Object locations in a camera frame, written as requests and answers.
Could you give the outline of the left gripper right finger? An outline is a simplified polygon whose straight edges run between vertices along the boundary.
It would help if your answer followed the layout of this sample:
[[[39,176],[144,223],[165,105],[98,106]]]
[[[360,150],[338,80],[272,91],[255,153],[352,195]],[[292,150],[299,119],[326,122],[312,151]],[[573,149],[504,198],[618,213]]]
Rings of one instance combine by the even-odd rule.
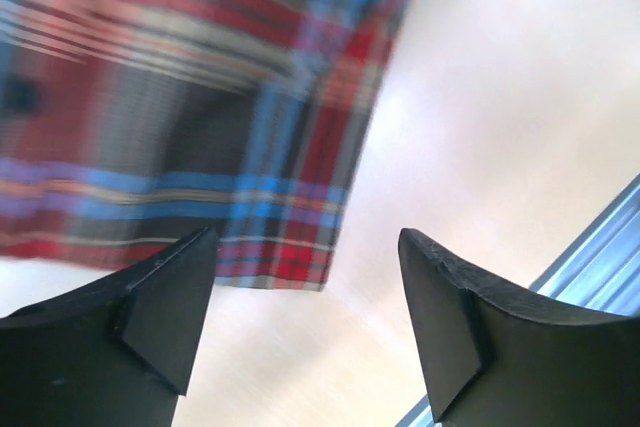
[[[398,254],[436,424],[638,424],[637,318],[537,294],[413,228]]]

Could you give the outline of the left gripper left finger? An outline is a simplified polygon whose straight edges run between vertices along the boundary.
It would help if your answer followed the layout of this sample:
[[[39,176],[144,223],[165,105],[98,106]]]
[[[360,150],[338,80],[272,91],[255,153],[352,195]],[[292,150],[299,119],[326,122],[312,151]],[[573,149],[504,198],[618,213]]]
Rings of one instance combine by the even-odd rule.
[[[204,228],[1,320],[4,426],[169,426],[216,276]]]

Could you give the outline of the plaid long sleeve shirt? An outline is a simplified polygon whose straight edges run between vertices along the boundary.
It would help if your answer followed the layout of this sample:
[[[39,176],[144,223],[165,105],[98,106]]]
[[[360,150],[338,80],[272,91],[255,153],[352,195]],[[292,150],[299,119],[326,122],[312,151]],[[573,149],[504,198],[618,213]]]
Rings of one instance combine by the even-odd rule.
[[[325,286],[409,0],[1,0],[1,252]]]

